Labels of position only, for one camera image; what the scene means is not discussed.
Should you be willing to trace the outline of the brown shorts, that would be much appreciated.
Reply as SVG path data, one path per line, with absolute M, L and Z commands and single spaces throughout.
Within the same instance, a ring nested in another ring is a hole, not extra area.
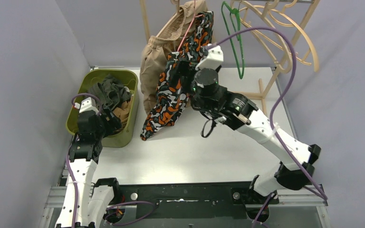
M 122 129 L 126 127 L 128 116 L 132 107 L 131 99 L 120 103 L 114 110 L 113 113 L 121 121 Z

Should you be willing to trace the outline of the dark green shorts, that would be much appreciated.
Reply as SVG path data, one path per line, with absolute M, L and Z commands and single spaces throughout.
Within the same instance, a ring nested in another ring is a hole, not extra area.
M 129 102 L 132 96 L 129 88 L 111 74 L 108 74 L 102 82 L 94 83 L 88 89 L 88 93 L 95 95 L 112 111 L 121 107 L 124 102 Z

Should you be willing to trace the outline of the camouflage patterned shorts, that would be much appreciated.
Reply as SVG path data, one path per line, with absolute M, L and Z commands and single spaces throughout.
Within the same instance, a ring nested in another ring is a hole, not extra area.
M 189 102 L 189 94 L 171 88 L 171 73 L 178 61 L 188 60 L 198 63 L 203 57 L 203 46 L 212 43 L 214 13 L 199 13 L 194 20 L 196 30 L 183 43 L 183 49 L 167 56 L 165 70 L 160 74 L 156 89 L 156 104 L 145 119 L 140 138 L 143 141 L 166 126 L 173 126 Z

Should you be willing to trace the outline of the pink hanger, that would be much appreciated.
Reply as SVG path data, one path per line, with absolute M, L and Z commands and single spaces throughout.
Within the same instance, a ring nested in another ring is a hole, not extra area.
M 184 41 L 187 39 L 189 34 L 192 34 L 192 32 L 195 30 L 195 28 L 192 28 L 193 22 L 196 19 L 196 16 L 202 12 L 207 10 L 207 5 L 205 0 L 192 0 L 189 2 L 186 2 L 183 5 L 183 11 L 184 11 L 184 23 L 182 25 L 182 37 L 180 40 L 180 44 L 176 51 L 180 51 Z

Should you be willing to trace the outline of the wooden hanger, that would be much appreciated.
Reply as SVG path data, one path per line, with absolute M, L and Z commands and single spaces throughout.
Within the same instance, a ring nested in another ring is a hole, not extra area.
M 292 18 L 290 18 L 288 15 L 285 14 L 286 9 L 293 7 L 296 5 L 297 1 L 293 0 L 289 2 L 289 4 L 286 4 L 283 6 L 282 9 L 277 10 L 276 7 L 279 4 L 278 0 L 275 0 L 273 2 L 267 2 L 264 6 L 261 6 L 263 11 L 260 13 L 260 18 L 271 28 L 274 28 L 272 23 L 270 22 L 267 17 L 270 17 L 271 20 L 276 22 L 278 25 L 281 25 L 283 27 L 287 28 L 296 28 L 296 32 L 291 40 L 291 44 L 294 46 L 300 37 L 303 37 L 308 44 L 308 51 L 305 53 L 303 58 L 298 58 L 297 54 L 294 51 L 290 51 L 288 48 L 287 42 L 283 40 L 283 37 L 280 35 L 276 35 L 276 37 L 279 38 L 281 41 L 281 45 L 277 44 L 276 42 L 272 41 L 270 38 L 266 38 L 267 41 L 275 45 L 276 47 L 280 48 L 282 51 L 284 51 L 284 56 L 281 59 L 281 61 L 277 61 L 276 57 L 272 54 L 271 50 L 264 45 L 265 50 L 267 53 L 271 56 L 272 60 L 274 60 L 274 63 L 276 64 L 277 71 L 279 73 L 288 73 L 289 71 L 294 72 L 295 71 L 295 64 L 297 62 L 300 62 L 301 64 L 307 65 L 307 66 L 314 66 L 314 71 L 318 72 L 319 70 L 319 59 L 317 55 L 316 48 L 314 44 L 312 43 L 310 37 L 306 34 L 304 31 L 304 28 L 308 24 L 312 14 L 314 13 L 315 9 L 317 8 L 319 1 L 318 0 L 311 0 L 308 3 L 310 4 L 307 12 L 305 13 L 302 21 L 300 24 L 296 23 Z
M 276 23 L 279 23 L 276 19 L 274 19 L 274 17 L 270 15 L 270 13 L 275 10 L 278 4 L 278 0 L 267 0 L 265 1 L 264 5 L 253 5 L 248 1 L 240 0 L 237 5 L 237 18 L 239 20 L 239 24 L 242 24 L 246 28 L 252 29 L 251 33 L 264 47 L 267 54 L 275 63 L 276 68 L 282 73 L 288 73 L 296 65 L 296 55 L 294 53 L 294 48 L 291 42 L 287 38 L 285 38 L 284 35 L 281 35 L 279 31 L 275 28 L 274 24 L 271 22 L 271 20 L 274 20 Z M 264 22 L 268 31 L 275 33 L 275 40 L 269 38 L 266 34 L 261 32 L 261 28 L 253 27 L 250 22 L 246 21 L 247 13 L 249 10 L 254 12 L 256 16 L 258 16 Z M 283 51 L 284 55 L 280 61 L 278 61 L 278 59 L 275 57 L 272 50 L 266 44 L 266 41 L 270 42 L 271 44 Z

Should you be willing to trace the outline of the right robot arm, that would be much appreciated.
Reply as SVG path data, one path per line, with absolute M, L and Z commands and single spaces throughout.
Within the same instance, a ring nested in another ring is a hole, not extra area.
M 170 84 L 180 85 L 190 95 L 192 108 L 210 120 L 212 127 L 226 125 L 279 159 L 276 168 L 254 177 L 248 190 L 250 200 L 259 203 L 279 189 L 300 190 L 310 184 L 321 148 L 293 138 L 246 96 L 221 86 L 219 70 L 196 69 L 194 62 L 183 60 L 171 67 Z

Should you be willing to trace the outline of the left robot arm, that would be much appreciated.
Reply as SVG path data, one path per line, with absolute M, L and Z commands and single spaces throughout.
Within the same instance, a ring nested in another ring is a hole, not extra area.
M 66 165 L 69 181 L 57 228 L 97 228 L 107 206 L 122 197 L 117 178 L 101 178 L 92 184 L 107 136 L 107 123 L 95 107 L 82 105 L 78 114 L 78 132 L 68 150 Z

